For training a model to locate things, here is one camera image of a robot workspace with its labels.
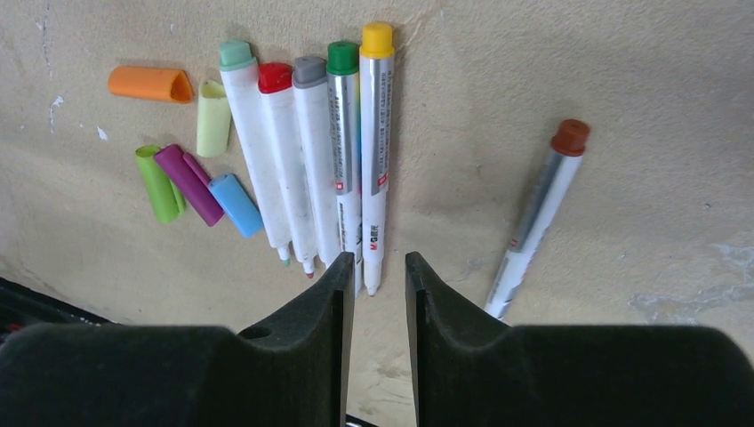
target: beige surface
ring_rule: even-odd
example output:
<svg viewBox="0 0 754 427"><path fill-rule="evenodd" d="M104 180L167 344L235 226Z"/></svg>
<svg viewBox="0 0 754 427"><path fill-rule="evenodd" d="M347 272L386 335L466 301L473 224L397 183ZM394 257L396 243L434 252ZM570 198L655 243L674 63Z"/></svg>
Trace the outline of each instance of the beige surface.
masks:
<svg viewBox="0 0 754 427"><path fill-rule="evenodd" d="M308 282L259 234L191 211L164 226L132 159L192 148L196 104L108 94L120 64L194 87L240 37L291 61L398 28L384 285L357 301L349 411L413 423L404 254L481 303L557 122L588 154L511 323L679 322L754 351L754 7L746 0L10 2L0 27L0 274L126 323L238 329ZM248 182L235 140L206 161Z"/></svg>

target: blue marker cap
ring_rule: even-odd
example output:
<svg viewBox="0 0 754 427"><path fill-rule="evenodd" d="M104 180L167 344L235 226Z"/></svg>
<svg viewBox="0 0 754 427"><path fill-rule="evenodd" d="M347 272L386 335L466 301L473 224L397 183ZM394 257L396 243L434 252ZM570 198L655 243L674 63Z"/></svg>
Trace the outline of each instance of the blue marker cap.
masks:
<svg viewBox="0 0 754 427"><path fill-rule="evenodd" d="M264 227L259 211L233 173L216 177L209 189L241 236L250 238Z"/></svg>

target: purple marker cap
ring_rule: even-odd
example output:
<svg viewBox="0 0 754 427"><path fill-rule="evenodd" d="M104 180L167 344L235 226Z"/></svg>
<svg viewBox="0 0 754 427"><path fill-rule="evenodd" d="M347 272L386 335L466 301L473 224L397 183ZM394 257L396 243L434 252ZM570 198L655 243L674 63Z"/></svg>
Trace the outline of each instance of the purple marker cap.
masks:
<svg viewBox="0 0 754 427"><path fill-rule="evenodd" d="M212 227L222 218L222 208L214 199L202 178L197 176L195 170L198 168L207 182L209 177L206 176L199 163L191 156L187 162L184 157L183 149L176 144L168 145L155 154L155 162L160 165L165 174L183 193L188 202L194 206L197 214L202 217L208 226Z"/></svg>

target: gray end plug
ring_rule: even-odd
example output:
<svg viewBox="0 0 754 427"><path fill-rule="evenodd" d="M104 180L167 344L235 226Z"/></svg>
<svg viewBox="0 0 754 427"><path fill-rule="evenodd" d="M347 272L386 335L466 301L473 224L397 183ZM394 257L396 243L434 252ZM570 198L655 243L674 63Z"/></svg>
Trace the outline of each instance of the gray end plug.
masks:
<svg viewBox="0 0 754 427"><path fill-rule="evenodd" d="M293 62L293 85L308 89L327 82L326 62L318 56L301 56Z"/></svg>

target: white marker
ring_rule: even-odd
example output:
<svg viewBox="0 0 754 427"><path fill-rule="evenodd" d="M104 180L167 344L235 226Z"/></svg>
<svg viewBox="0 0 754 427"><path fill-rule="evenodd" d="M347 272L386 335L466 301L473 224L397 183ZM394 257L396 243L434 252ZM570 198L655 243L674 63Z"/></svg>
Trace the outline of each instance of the white marker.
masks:
<svg viewBox="0 0 754 427"><path fill-rule="evenodd" d="M361 247L361 149L358 129L358 44L327 46L330 136L335 165L341 251L354 254L354 297L364 282Z"/></svg>
<svg viewBox="0 0 754 427"><path fill-rule="evenodd" d="M293 68L293 98L301 132L311 210L317 232L319 259L326 267L341 253L338 214L335 210L333 145L327 108L325 60L317 56L296 58Z"/></svg>
<svg viewBox="0 0 754 427"><path fill-rule="evenodd" d="M568 186L582 163L590 128L578 120L565 120L552 138L552 150L540 171L518 228L498 269L485 311L502 320L516 290L524 281L544 233L552 223Z"/></svg>
<svg viewBox="0 0 754 427"><path fill-rule="evenodd" d="M364 25L359 50L361 91L361 183L364 229L364 284L374 295L385 256L390 104L393 101L393 28L384 22Z"/></svg>
<svg viewBox="0 0 754 427"><path fill-rule="evenodd" d="M314 277L317 236L309 202L306 167L293 103L291 66L280 62L261 64L259 89L263 128L267 132L277 179L283 194L285 216L291 227L293 251L308 278Z"/></svg>
<svg viewBox="0 0 754 427"><path fill-rule="evenodd" d="M257 87L259 66L247 42L229 40L220 45L220 76L269 245L276 248L280 261L288 265L291 263L288 250L291 230L276 179L272 151L261 130Z"/></svg>

